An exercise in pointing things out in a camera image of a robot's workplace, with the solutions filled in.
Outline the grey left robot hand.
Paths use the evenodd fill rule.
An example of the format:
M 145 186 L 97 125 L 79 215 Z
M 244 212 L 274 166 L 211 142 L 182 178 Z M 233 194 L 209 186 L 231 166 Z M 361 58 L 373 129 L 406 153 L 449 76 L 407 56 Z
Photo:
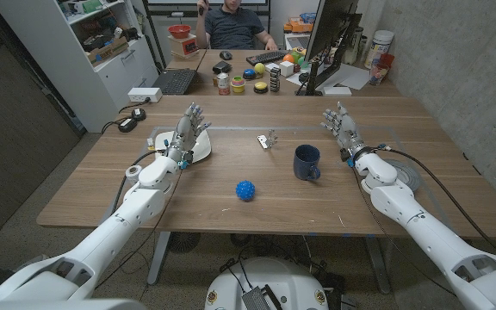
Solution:
M 164 155 L 182 169 L 202 161 L 211 152 L 208 135 L 210 122 L 204 121 L 202 107 L 192 102 L 178 121 Z

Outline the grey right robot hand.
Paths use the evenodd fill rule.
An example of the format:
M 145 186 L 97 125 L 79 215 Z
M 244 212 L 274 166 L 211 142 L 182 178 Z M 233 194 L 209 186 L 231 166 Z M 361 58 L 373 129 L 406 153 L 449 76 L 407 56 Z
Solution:
M 326 109 L 323 112 L 325 122 L 320 125 L 332 133 L 341 151 L 354 158 L 366 145 L 347 108 L 341 102 L 337 103 L 337 107 L 338 110 Z

